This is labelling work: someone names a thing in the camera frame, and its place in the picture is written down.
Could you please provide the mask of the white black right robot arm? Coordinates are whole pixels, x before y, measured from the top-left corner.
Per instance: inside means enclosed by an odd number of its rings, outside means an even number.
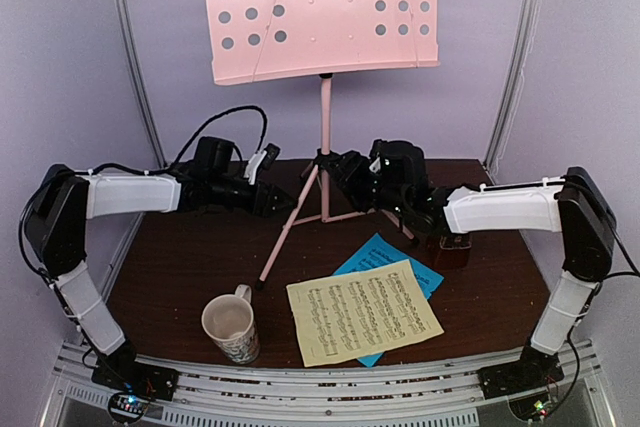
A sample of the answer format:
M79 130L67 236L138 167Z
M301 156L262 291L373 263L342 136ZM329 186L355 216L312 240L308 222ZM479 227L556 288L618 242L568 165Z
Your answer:
M402 226L426 235L561 233L565 259L560 279L512 377L530 389L550 373L551 358L612 266L616 219L584 168L529 183L433 187L421 148L381 139L367 156L354 150L330 153L321 164L354 209L388 211Z

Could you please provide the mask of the yellow sheet music page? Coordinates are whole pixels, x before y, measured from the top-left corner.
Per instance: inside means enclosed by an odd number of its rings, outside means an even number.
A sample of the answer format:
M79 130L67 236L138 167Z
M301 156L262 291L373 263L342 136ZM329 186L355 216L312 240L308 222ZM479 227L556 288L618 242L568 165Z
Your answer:
M407 260L286 286L305 367L340 364L444 333Z

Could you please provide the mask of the dark red wooden metronome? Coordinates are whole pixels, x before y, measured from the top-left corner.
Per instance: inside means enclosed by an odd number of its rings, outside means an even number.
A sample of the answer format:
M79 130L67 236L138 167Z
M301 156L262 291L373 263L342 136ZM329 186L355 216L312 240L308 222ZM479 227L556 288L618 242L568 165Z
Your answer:
M457 270L467 266L471 254L470 234L430 236L426 243L428 265L434 270Z

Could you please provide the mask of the blue sheet music page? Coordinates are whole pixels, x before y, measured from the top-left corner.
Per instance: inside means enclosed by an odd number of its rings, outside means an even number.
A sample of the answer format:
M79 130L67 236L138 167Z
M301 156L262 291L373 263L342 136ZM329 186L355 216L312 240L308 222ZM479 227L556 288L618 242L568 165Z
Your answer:
M337 342L329 359L356 358L373 367L385 351L439 336L428 300L443 276L376 234L334 272L338 278L321 289L323 304L337 323Z

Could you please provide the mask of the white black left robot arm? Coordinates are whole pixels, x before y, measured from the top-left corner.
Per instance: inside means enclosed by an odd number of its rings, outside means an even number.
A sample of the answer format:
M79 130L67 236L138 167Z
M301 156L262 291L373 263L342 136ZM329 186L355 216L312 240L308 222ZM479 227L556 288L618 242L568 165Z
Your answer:
M210 206L241 209L257 217L287 211L293 198L258 175L279 155L273 144L254 154L243 173L229 174L233 142L199 139L195 154L163 173L75 172L64 164L47 171L27 205L22 229L67 315L94 349L106 376L123 391L144 380L142 366L88 272L85 249L89 220L116 214L191 212Z

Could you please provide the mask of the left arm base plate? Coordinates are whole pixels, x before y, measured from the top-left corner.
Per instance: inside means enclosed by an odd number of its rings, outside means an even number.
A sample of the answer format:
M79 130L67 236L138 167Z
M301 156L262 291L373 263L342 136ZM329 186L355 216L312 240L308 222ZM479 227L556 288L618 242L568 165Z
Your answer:
M112 390L132 393L151 400L171 401L179 373L175 369L137 364L129 380L123 380L106 367L98 367L91 376L95 384Z

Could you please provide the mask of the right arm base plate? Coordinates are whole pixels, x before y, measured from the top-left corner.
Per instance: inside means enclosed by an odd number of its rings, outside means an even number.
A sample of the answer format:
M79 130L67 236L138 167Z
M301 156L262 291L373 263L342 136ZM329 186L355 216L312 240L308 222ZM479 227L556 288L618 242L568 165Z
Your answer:
M559 365L543 369L521 361L483 367L477 371L477 375L485 399L542 388L550 381L561 381L565 378Z

